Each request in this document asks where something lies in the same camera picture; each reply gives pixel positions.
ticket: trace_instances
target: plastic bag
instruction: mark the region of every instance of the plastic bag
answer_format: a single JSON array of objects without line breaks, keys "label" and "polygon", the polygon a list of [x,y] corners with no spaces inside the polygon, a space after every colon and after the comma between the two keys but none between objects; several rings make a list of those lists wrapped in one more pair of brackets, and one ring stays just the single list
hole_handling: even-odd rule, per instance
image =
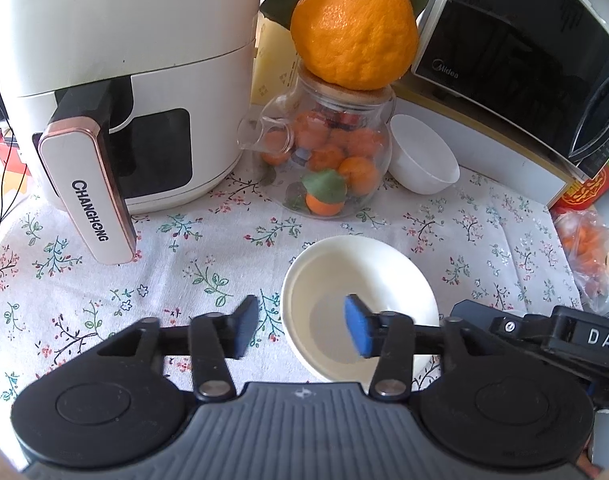
[{"label": "plastic bag", "polygon": [[583,306],[609,317],[609,228],[594,210],[566,210],[555,228]]}]

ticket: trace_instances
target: ribbed gray surface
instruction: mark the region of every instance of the ribbed gray surface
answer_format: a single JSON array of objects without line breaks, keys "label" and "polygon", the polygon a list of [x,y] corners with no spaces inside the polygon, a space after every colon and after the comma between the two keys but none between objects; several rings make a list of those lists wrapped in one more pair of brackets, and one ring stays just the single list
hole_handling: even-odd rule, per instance
[{"label": "ribbed gray surface", "polygon": [[409,411],[358,384],[251,383],[239,399],[198,410],[155,456],[105,472],[35,464],[32,480],[583,480],[573,466],[490,473],[435,449]]}]

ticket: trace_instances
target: empty bowl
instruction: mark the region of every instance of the empty bowl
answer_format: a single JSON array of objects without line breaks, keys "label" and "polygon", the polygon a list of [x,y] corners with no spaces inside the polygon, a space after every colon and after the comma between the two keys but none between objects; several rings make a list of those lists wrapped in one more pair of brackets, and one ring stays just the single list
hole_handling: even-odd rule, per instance
[{"label": "empty bowl", "polygon": [[[316,377],[356,381],[367,388],[377,359],[364,359],[349,334],[344,299],[357,294],[374,312],[394,310],[415,323],[438,326],[433,291],[404,254],[361,236],[314,243],[289,268],[281,294],[281,316],[289,345]],[[417,355],[420,372],[430,356]]]},{"label": "empty bowl", "polygon": [[430,126],[408,115],[391,119],[393,155],[389,173],[407,189],[431,195],[455,184],[460,166],[446,142]]}]

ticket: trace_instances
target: screw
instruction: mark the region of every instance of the screw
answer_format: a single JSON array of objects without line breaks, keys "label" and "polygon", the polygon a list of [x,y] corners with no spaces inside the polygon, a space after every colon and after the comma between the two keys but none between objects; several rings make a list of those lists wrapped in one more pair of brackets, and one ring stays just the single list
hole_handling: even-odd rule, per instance
[{"label": "screw", "polygon": [[395,397],[407,391],[407,387],[397,379],[383,379],[376,383],[375,390],[382,397]]},{"label": "screw", "polygon": [[204,397],[222,397],[229,393],[231,387],[229,383],[225,381],[204,381],[204,383],[200,384],[200,394]]}]

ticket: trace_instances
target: midea logo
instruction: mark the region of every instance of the midea logo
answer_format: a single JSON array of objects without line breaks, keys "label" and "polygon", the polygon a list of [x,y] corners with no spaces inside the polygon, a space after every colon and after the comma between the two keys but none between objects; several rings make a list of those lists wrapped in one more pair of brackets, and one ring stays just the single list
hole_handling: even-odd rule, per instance
[{"label": "midea logo", "polygon": [[453,79],[458,78],[458,73],[451,70],[447,65],[444,64],[442,59],[434,59],[431,63],[431,68],[436,72],[444,72],[446,75],[451,76]]}]

